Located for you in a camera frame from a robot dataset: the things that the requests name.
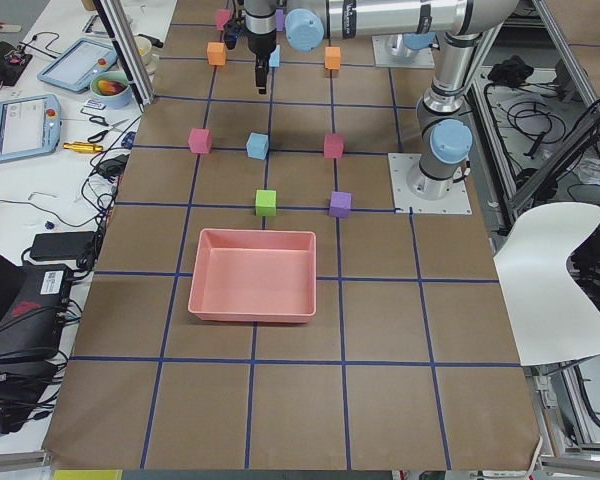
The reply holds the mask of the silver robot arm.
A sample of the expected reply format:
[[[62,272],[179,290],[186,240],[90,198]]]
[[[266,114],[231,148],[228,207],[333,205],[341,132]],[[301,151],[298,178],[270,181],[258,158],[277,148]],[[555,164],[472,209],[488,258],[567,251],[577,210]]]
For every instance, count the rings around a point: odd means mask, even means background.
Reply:
[[[469,128],[455,114],[466,88],[514,1],[236,1],[225,23],[224,43],[234,49],[247,40],[255,55],[255,85],[265,93],[270,56],[276,48],[276,13],[285,13],[284,31],[292,48],[310,52],[325,39],[381,34],[433,33],[440,57],[417,115],[425,151],[406,176],[407,186],[427,200],[443,198],[472,146]]]

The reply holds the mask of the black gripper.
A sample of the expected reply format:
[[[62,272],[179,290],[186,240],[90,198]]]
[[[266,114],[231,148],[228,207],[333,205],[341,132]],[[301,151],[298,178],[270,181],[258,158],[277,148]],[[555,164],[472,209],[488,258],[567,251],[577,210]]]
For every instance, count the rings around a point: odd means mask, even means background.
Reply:
[[[254,55],[270,55],[276,48],[276,8],[270,0],[232,1],[232,14],[223,27],[223,40],[228,50],[245,37]],[[255,84],[261,95],[267,93],[269,58],[256,58]]]

